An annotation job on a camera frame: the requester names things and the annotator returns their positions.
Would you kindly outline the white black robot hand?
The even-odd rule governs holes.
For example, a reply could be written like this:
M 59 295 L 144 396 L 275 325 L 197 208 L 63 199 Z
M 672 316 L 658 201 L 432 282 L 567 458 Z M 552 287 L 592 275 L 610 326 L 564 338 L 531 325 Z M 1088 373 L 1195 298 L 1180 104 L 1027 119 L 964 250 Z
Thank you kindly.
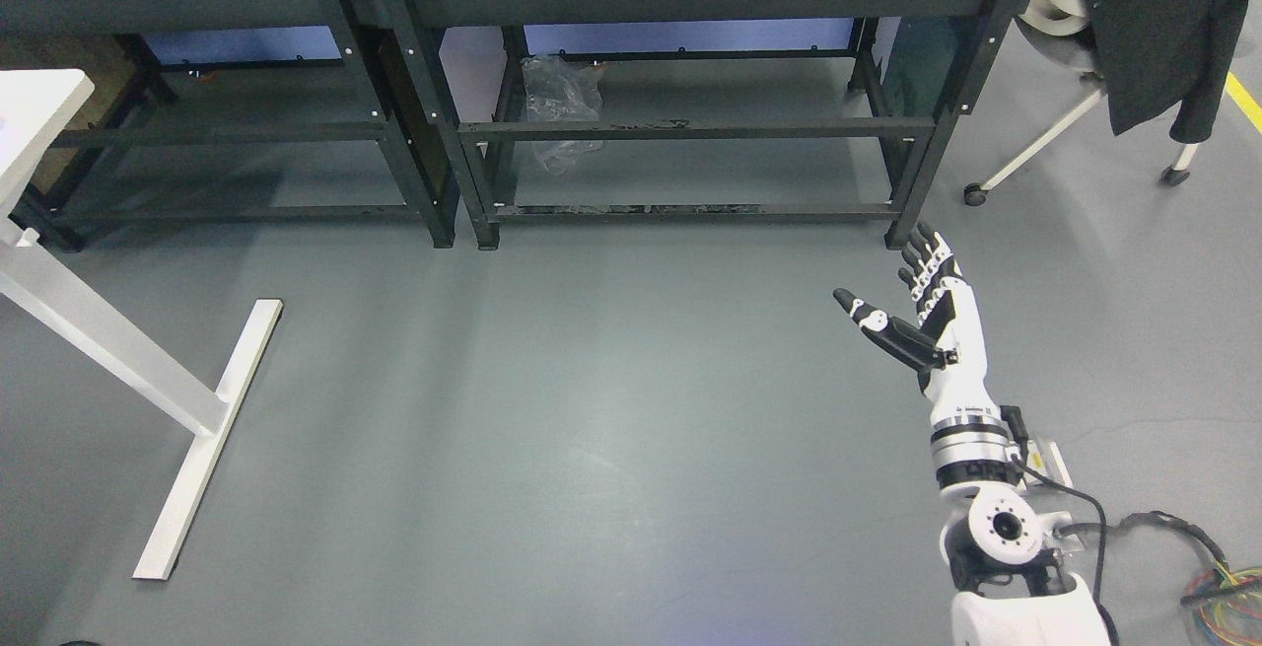
M 835 288 L 834 299 L 867 339 L 916 372 L 921 394 L 933 404 L 933 424 L 957 413 L 998 416 L 998 404 L 984 385 L 988 358 L 976 291 L 957 255 L 941 233 L 921 222 L 901 256 L 897 276 L 915 305 L 914 323 L 847 288 Z

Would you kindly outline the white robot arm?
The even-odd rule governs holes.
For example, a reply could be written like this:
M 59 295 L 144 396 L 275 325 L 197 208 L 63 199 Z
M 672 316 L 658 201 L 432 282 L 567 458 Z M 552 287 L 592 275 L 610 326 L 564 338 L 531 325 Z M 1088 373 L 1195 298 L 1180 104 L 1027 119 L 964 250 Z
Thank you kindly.
M 930 418 L 935 479 L 952 514 L 941 556 L 955 645 L 1117 645 L 1087 579 L 1065 569 L 1055 537 L 1065 511 L 1039 514 L 1023 495 L 1035 447 L 1018 408 L 964 408 Z

